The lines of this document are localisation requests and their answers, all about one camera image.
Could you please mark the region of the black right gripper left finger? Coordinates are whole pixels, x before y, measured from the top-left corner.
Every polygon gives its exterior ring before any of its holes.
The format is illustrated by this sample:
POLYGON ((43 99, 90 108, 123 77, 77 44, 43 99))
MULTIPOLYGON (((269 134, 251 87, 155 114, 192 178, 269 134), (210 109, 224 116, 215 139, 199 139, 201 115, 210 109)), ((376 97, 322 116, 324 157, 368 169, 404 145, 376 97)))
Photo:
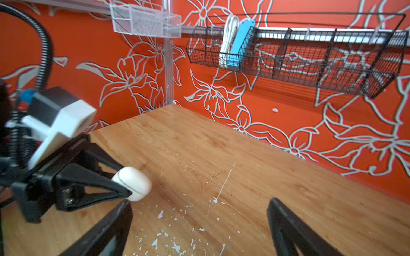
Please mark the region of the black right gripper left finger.
POLYGON ((121 256, 126 246, 133 219, 130 201, 123 200, 62 256, 121 256))

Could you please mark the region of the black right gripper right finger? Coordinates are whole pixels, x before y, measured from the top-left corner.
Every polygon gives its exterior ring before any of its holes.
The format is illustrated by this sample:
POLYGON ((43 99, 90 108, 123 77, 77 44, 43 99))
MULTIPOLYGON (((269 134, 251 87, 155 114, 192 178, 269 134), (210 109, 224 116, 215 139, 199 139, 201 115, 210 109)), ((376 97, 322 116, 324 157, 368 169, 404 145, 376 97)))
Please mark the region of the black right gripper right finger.
POLYGON ((278 198, 270 200, 266 213, 277 255, 341 255, 278 198))

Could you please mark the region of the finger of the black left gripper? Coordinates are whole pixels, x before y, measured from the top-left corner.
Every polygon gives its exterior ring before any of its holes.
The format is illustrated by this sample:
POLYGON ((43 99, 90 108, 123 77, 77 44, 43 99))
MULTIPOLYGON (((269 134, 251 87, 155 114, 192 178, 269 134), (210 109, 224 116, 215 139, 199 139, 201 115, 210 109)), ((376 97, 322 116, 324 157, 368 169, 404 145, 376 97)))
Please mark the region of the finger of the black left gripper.
POLYGON ((84 149, 80 154, 80 164, 92 171, 103 173, 101 164, 115 172, 124 168, 124 165, 115 160, 101 148, 84 149))
POLYGON ((126 187, 78 164, 68 164, 55 177, 55 206, 59 211, 76 211, 102 202, 127 198, 126 187))

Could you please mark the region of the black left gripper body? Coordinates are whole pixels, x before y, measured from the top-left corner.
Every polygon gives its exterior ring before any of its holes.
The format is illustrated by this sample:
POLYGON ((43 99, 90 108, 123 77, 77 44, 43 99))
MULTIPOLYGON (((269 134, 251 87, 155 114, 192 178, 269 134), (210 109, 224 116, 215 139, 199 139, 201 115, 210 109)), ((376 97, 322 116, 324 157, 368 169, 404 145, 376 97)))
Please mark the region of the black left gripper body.
POLYGON ((91 141, 82 133, 71 139, 32 169, 14 166, 10 157, 1 156, 1 186, 10 188, 13 199, 28 223, 39 224, 41 217, 55 203, 55 176, 76 155, 76 150, 91 141))

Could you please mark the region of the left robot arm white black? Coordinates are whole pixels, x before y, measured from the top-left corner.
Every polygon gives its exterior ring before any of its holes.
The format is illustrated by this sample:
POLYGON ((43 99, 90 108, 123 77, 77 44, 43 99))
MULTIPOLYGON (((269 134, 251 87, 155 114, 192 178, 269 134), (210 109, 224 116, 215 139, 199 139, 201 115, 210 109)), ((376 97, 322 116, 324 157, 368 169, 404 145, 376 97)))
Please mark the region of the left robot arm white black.
POLYGON ((1 4, 1 12, 30 25, 41 40, 35 89, 10 102, 1 83, 1 186, 12 190, 29 223, 40 223, 51 206, 72 212, 130 197, 131 189, 115 181, 126 168, 84 132, 96 110, 60 87, 48 87, 54 55, 48 31, 13 6, 1 4))

